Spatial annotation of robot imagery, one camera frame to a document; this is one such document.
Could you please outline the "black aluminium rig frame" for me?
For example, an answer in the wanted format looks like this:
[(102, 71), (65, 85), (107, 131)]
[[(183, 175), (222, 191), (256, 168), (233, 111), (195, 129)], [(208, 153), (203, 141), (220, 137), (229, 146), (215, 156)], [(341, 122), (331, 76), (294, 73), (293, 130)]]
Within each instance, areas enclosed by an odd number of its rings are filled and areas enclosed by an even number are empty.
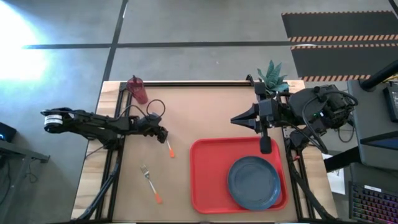
[[(286, 81), (289, 85), (289, 91), (292, 93), (295, 93), (299, 90), (303, 90), (305, 87), (305, 82), (302, 80), (287, 80)], [(96, 113), (100, 114), (100, 115), (114, 115), (115, 111), (116, 111), (116, 104), (117, 104), (117, 100), (118, 100), (118, 93), (119, 93), (119, 88), (120, 86), (124, 87), (124, 82), (121, 81), (108, 81), (108, 82), (104, 82), (101, 92), (100, 92), (100, 96), (99, 96), (99, 100), (98, 100), (98, 105), (96, 106)], [(221, 93), (223, 93), (223, 90), (227, 91), (227, 93), (229, 93), (228, 91), (231, 91), (231, 93), (234, 93), (234, 95), (231, 97), (233, 97), (232, 100), (229, 100), (226, 103), (232, 104), (234, 106), (234, 108), (231, 108), (231, 111), (227, 111), (229, 115), (225, 115), (227, 116), (226, 121), (223, 122), (218, 122), (220, 123), (220, 125), (222, 124), (222, 128), (224, 128), (224, 126), (226, 126), (227, 124), (230, 125), (229, 123), (229, 119), (230, 117), (236, 116), (235, 114), (238, 113), (242, 113), (243, 110), (247, 110), (244, 109), (243, 107), (249, 107), (252, 104), (252, 101), (255, 100), (255, 96), (254, 96), (254, 87), (250, 86), (250, 82), (249, 81), (169, 81), (169, 82), (156, 82), (156, 81), (148, 81), (145, 82), (145, 86), (146, 86), (146, 90), (147, 93), (154, 98), (159, 98), (161, 99), (167, 109), (166, 112), (163, 116), (163, 121), (165, 121), (166, 117), (168, 116), (168, 112), (171, 112), (171, 105), (172, 103), (175, 101), (174, 98), (172, 98), (172, 96), (174, 97), (174, 95), (178, 95), (180, 91), (184, 93), (188, 92), (189, 90), (192, 91), (196, 91), (198, 92), (199, 90), (203, 91), (208, 91), (210, 96), (203, 96), (203, 99), (205, 100), (213, 100), (211, 99), (212, 96), (215, 96), (216, 93), (218, 95), (220, 95)], [(157, 90), (162, 90), (162, 91), (168, 91), (171, 92), (170, 94), (168, 94), (168, 97), (166, 97), (166, 95), (164, 95), (165, 98), (162, 98), (160, 96), (155, 96), (155, 91)], [(235, 95), (237, 95), (236, 100), (238, 100), (241, 103), (241, 106), (238, 106), (238, 104), (234, 105), (234, 97)], [(155, 152), (159, 152), (160, 153), (160, 159), (158, 159), (157, 161), (160, 162), (166, 162), (166, 164), (169, 164), (170, 162), (172, 163), (171, 165), (178, 165), (178, 164), (173, 164), (174, 161), (180, 161), (181, 164), (181, 159), (183, 158), (188, 158), (188, 148), (186, 148), (186, 150), (184, 151), (183, 149), (180, 149), (182, 146), (181, 144), (177, 144), (179, 143), (179, 141), (182, 140), (178, 140), (177, 137), (173, 137), (174, 134), (177, 134), (177, 131), (170, 128), (169, 126), (167, 126), (166, 124), (164, 125), (166, 126), (166, 128), (169, 130), (169, 140), (171, 142), (171, 146), (172, 149), (174, 150), (175, 153), (177, 153), (176, 157), (174, 159), (171, 159), (169, 156), (165, 156), (165, 154), (163, 152), (165, 152), (166, 149), (162, 150), (158, 150), (158, 151), (151, 151), (153, 153)], [(194, 140), (196, 139), (200, 139), (200, 138), (221, 138), (226, 136), (226, 134), (230, 134), (233, 137), (240, 137), (240, 136), (252, 136), (254, 134), (254, 132), (251, 132), (251, 130), (247, 129), (247, 128), (243, 128), (237, 125), (230, 125), (230, 126), (234, 126), (232, 128), (226, 128), (226, 131), (230, 131), (228, 133), (205, 133), (203, 134), (202, 132), (201, 137), (197, 137), (195, 139), (192, 139), (190, 137), (190, 140), (188, 141), (188, 143), (184, 143), (184, 147), (188, 147), (191, 145), (191, 143), (194, 142)], [(285, 149), (282, 149), (282, 143), (283, 143), (283, 137), (284, 137), (284, 131), (282, 131), (282, 129), (277, 129), (274, 128), (272, 130), (269, 131), (270, 135), (272, 136), (272, 138), (274, 138), (279, 145), (279, 149), (280, 149), (280, 154), (282, 157), (285, 156)], [(130, 156), (131, 153), (133, 153), (133, 142), (131, 142), (131, 138), (134, 138), (134, 136), (130, 136), (130, 139), (128, 139), (128, 142), (126, 143), (126, 147), (127, 147), (127, 152), (124, 152), (123, 154), (123, 158)], [(79, 182), (79, 186), (78, 186), (78, 191), (76, 194), (76, 199), (75, 199), (75, 203), (73, 206), (73, 210), (72, 210), (72, 214), (71, 214), (71, 220), (72, 219), (77, 219), (80, 215), (83, 214), (83, 212), (88, 208), (89, 206), (89, 202), (91, 203), (94, 200), (94, 197), (97, 195), (97, 193), (99, 192), (100, 189), (100, 183), (102, 180), (102, 175), (104, 174), (104, 167), (105, 167), (105, 163), (106, 163), (106, 154), (107, 152), (105, 150), (102, 149), (102, 151), (98, 151), (92, 155), (90, 155), (87, 159), (85, 159), (84, 164), (83, 164), (83, 169), (82, 169), (82, 173), (81, 173), (81, 177), (80, 177), (80, 182)], [(330, 214), (333, 215), (334, 217), (338, 217), (337, 212), (336, 212), (336, 205), (335, 202), (333, 200), (333, 196), (332, 196), (332, 192), (331, 192), (331, 188), (329, 185), (329, 181), (327, 178), (327, 174), (326, 174), (326, 169), (325, 166), (323, 164), (323, 158), (322, 158), (322, 154), (321, 152), (315, 148), (315, 146), (309, 146), (306, 149), (304, 149), (303, 151), (303, 157), (300, 162), (296, 161), (295, 162), (295, 166), (298, 169), (299, 168), (299, 164), (303, 164), (305, 168), (305, 173), (307, 175), (307, 179), (308, 179), (308, 183), (309, 183), (309, 187), (311, 189), (311, 191), (313, 192), (314, 196), (316, 196), (317, 200), (321, 203), (322, 206), (324, 206), (325, 210)], [(130, 183), (127, 183), (127, 170), (124, 168), (129, 168), (129, 167), (135, 167), (136, 169), (139, 169), (138, 166), (139, 164), (133, 164), (133, 158), (131, 157), (131, 159), (127, 160), (128, 163), (127, 165), (122, 165), (122, 177), (119, 178), (119, 182), (118, 182), (118, 190), (117, 190), (117, 196), (116, 196), (116, 201), (115, 201), (115, 208), (114, 208), (114, 215), (113, 215), (113, 221), (115, 222), (123, 222), (123, 223), (127, 223), (127, 222), (135, 222), (133, 221), (133, 218), (131, 218), (130, 216), (133, 213), (133, 210), (131, 210), (131, 212), (124, 212), (122, 211), (122, 205), (126, 204), (127, 201), (126, 200), (132, 200), (132, 199), (128, 199), (127, 196), (126, 198), (124, 198), (124, 195), (120, 195), (120, 194), (124, 194), (128, 192), (128, 187), (131, 187), (132, 185)], [(183, 165), (185, 168), (189, 169), (189, 164), (188, 162), (183, 162)], [(266, 215), (267, 217), (271, 217), (271, 215), (273, 215), (272, 217), (275, 217), (276, 215), (278, 216), (280, 213), (284, 213), (284, 212), (290, 212), (291, 214), (289, 215), (281, 215), (277, 218), (293, 218), (293, 220), (298, 219), (298, 216), (296, 215), (295, 212), (295, 205), (294, 205), (294, 199), (293, 199), (293, 188), (297, 187), (298, 189), (298, 195), (299, 195), (299, 202), (300, 202), (300, 206), (302, 208), (302, 213), (303, 216), (305, 218), (309, 218), (309, 208), (307, 208), (307, 205), (309, 205), (309, 202), (307, 204), (307, 199), (305, 199), (304, 194), (301, 190), (301, 188), (296, 184), (293, 185), (293, 187), (291, 187), (291, 183), (293, 180), (290, 180), (290, 176), (289, 176), (289, 169), (288, 169), (288, 165), (287, 162), (285, 161), (285, 158), (283, 159), (283, 168), (284, 168), (284, 175), (285, 177), (288, 178), (287, 181), (287, 190), (288, 190), (288, 196), (289, 196), (289, 200), (288, 200), (288, 204), (286, 205), (286, 207), (284, 207), (282, 209), (281, 212), (275, 212), (275, 211), (271, 211), (271, 212), (257, 212), (255, 213), (255, 215), (250, 215), (248, 212), (246, 213), (235, 213), (234, 215), (227, 215), (227, 214), (219, 214), (219, 215), (200, 215), (198, 212), (196, 212), (193, 207), (191, 206), (191, 202), (190, 199), (188, 199), (188, 195), (190, 195), (190, 190), (185, 189), (185, 190), (180, 190), (181, 196), (185, 197), (183, 198), (183, 200), (179, 200), (181, 201), (181, 203), (183, 203), (183, 208), (185, 209), (184, 211), (187, 211), (186, 214), (184, 213), (184, 218), (187, 217), (187, 215), (190, 215), (189, 217), (193, 217), (193, 218), (202, 218), (201, 220), (204, 220), (203, 218), (207, 218), (210, 220), (210, 218), (217, 218), (216, 221), (203, 221), (203, 222), (227, 222), (227, 221), (218, 221), (220, 218), (236, 218), (236, 220), (238, 220), (238, 218), (251, 218), (251, 220), (256, 220), (254, 222), (259, 222), (257, 221), (258, 218), (260, 218), (261, 215)], [(168, 174), (167, 177), (174, 177), (173, 174)], [(182, 182), (182, 184), (185, 184), (184, 187), (188, 187), (188, 179), (189, 179), (189, 174), (188, 171), (184, 171), (182, 172), (181, 176), (178, 176), (177, 180), (184, 180)], [(161, 209), (163, 209), (165, 211), (166, 209), (166, 205), (168, 201), (166, 201), (166, 199), (169, 199), (171, 196), (171, 193), (166, 193), (166, 196), (163, 196), (163, 204), (159, 205), (156, 204), (154, 201), (151, 201), (151, 205), (155, 206), (155, 207), (160, 207)], [(102, 211), (102, 215), (101, 218), (102, 219), (106, 219), (106, 216), (108, 214), (108, 207), (109, 207), (109, 203), (110, 202), (110, 198), (111, 198), (111, 192), (108, 191), (105, 195), (105, 200), (104, 200), (104, 204), (103, 204), (103, 211)]]

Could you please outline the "grey metal desk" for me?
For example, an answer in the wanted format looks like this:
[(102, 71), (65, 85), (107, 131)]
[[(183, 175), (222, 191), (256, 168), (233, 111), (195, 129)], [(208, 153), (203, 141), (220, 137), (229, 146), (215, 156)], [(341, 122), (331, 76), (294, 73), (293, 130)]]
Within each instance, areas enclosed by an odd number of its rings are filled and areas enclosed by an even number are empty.
[(6, 154), (9, 154), (9, 157), (16, 157), (21, 160), (20, 168), (17, 170), (14, 177), (11, 178), (7, 192), (4, 194), (4, 198), (0, 201), (0, 224), (5, 224), (5, 219), (13, 197), (19, 191), (32, 159), (40, 161), (41, 163), (47, 163), (50, 156), (31, 151), (30, 149), (20, 147), (7, 141), (0, 141), (0, 152), (5, 152)]

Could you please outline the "hazard-striped black floor mat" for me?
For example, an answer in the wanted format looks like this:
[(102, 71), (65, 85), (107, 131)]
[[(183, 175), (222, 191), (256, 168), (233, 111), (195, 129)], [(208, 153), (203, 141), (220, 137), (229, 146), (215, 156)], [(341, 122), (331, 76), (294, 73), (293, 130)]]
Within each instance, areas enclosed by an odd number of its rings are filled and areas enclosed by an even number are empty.
[(398, 43), (293, 46), (298, 77), (305, 82), (368, 79), (395, 60)]
[(398, 18), (391, 11), (285, 12), (291, 42), (398, 40)]

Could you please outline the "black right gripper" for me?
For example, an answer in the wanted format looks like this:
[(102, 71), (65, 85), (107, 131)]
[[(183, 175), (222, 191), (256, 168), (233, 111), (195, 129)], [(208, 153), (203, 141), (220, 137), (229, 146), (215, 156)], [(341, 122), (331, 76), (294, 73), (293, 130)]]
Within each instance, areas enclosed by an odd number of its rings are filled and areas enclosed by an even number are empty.
[[(276, 126), (280, 121), (278, 102), (272, 98), (264, 98), (260, 99), (258, 104), (252, 104), (247, 111), (231, 118), (231, 123), (252, 129), (256, 133), (260, 133), (261, 128), (267, 129)], [(259, 121), (247, 120), (256, 118), (258, 114)]]

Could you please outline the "orange-handled metal fork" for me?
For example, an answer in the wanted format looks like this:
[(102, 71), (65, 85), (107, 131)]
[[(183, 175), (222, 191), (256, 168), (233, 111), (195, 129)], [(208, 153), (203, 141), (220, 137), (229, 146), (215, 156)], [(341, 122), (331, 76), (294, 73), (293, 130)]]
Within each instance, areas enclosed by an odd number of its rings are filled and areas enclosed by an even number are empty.
[(153, 185), (153, 183), (152, 183), (152, 181), (151, 181), (151, 179), (150, 179), (150, 172), (149, 172), (149, 170), (147, 169), (147, 167), (146, 167), (144, 164), (140, 166), (140, 169), (141, 169), (141, 171), (142, 171), (144, 177), (147, 179), (147, 181), (148, 181), (148, 183), (149, 183), (149, 185), (150, 185), (150, 187), (151, 187), (151, 189), (152, 189), (152, 191), (153, 191), (153, 193), (154, 193), (154, 195), (155, 195), (155, 201), (156, 201), (158, 204), (162, 204), (162, 202), (163, 202), (163, 201), (162, 201), (162, 198), (161, 198), (161, 196), (159, 195), (159, 193), (156, 191), (156, 189), (155, 189), (155, 187), (154, 187), (154, 185)]

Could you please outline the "white paper sheet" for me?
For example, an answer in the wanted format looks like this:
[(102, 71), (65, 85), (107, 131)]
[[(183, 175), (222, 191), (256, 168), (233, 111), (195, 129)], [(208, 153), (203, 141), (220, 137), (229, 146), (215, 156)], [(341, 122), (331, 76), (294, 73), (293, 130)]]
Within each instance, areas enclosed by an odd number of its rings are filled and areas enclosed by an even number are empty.
[(345, 174), (344, 168), (327, 173), (331, 191), (336, 194), (345, 194)]

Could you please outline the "black monitor pole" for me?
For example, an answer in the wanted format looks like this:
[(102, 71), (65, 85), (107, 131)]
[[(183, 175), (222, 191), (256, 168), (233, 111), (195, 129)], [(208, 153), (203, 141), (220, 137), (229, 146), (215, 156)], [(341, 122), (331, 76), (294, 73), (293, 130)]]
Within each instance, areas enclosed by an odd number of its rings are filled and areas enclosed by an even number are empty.
[(391, 62), (389, 65), (374, 75), (371, 75), (371, 77), (367, 80), (360, 81), (360, 87), (365, 91), (373, 91), (378, 84), (382, 83), (384, 80), (390, 78), (396, 73), (398, 73), (398, 60)]

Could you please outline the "pink faceted plastic cup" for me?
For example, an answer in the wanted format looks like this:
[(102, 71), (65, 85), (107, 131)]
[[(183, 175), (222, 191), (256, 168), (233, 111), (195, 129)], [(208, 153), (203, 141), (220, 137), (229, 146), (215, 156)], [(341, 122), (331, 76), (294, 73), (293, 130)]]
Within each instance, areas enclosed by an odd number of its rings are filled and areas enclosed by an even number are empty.
[(132, 78), (127, 81), (126, 88), (140, 105), (144, 105), (148, 102), (144, 82), (141, 78), (133, 75)]

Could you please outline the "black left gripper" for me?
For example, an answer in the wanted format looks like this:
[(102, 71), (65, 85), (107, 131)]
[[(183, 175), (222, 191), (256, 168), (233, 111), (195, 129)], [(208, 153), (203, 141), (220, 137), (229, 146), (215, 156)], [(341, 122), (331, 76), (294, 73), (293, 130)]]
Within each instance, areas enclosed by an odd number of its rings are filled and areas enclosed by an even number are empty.
[(137, 130), (141, 134), (158, 134), (157, 140), (163, 144), (169, 132), (159, 124), (161, 120), (162, 118), (156, 113), (146, 115), (136, 121)]

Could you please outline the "rainbow backlit keyboard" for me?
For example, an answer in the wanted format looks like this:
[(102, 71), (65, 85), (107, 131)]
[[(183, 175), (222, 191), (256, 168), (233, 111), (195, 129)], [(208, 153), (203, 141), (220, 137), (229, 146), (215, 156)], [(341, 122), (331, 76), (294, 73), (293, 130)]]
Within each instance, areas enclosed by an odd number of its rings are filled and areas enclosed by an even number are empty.
[(362, 223), (398, 224), (398, 193), (349, 183), (349, 217)]

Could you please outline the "black desktop device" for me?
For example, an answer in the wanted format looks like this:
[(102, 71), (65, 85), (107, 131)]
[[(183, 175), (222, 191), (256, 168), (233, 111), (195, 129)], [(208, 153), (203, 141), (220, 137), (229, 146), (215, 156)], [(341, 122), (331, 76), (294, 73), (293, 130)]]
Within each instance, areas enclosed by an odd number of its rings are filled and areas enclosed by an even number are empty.
[(393, 123), (398, 123), (398, 86), (387, 86), (383, 89), (387, 111)]

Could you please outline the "black floor device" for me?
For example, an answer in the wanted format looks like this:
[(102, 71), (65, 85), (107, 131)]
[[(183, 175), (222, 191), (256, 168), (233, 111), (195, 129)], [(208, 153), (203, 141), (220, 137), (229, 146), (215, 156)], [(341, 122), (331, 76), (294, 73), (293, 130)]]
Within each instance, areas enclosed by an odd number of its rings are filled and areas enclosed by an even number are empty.
[(0, 140), (12, 142), (16, 133), (17, 130), (15, 128), (0, 122)]

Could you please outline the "dark blue plate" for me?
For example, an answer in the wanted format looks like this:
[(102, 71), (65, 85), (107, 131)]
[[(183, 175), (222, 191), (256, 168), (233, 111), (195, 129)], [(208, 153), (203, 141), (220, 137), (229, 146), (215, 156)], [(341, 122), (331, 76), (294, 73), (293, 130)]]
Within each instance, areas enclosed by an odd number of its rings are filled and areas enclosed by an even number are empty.
[(258, 156), (236, 160), (228, 171), (227, 186), (233, 200), (251, 211), (271, 208), (282, 191), (277, 170)]

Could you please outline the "green plant in white pot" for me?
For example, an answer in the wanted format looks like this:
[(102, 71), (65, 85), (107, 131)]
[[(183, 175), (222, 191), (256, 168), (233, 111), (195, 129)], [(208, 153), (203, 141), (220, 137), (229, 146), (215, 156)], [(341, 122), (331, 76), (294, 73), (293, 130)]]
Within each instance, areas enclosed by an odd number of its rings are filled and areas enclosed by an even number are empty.
[(274, 65), (274, 62), (271, 60), (269, 62), (266, 73), (263, 73), (260, 68), (257, 69), (257, 74), (259, 75), (259, 78), (265, 83), (266, 92), (268, 92), (269, 94), (289, 90), (289, 84), (284, 81), (284, 78), (287, 75), (280, 76), (281, 68), (281, 63)]

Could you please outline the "grey side desk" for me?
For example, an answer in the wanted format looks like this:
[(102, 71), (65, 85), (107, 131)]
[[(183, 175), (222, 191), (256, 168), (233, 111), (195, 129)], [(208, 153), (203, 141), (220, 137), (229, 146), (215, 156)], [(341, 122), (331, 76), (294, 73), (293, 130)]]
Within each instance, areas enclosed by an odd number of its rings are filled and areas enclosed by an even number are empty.
[(365, 91), (360, 81), (348, 81), (348, 91), (359, 101), (353, 111), (358, 145), (324, 160), (331, 172), (352, 163), (380, 169), (398, 170), (398, 123), (393, 123), (387, 111), (383, 89), (398, 83), (380, 83), (373, 91)]

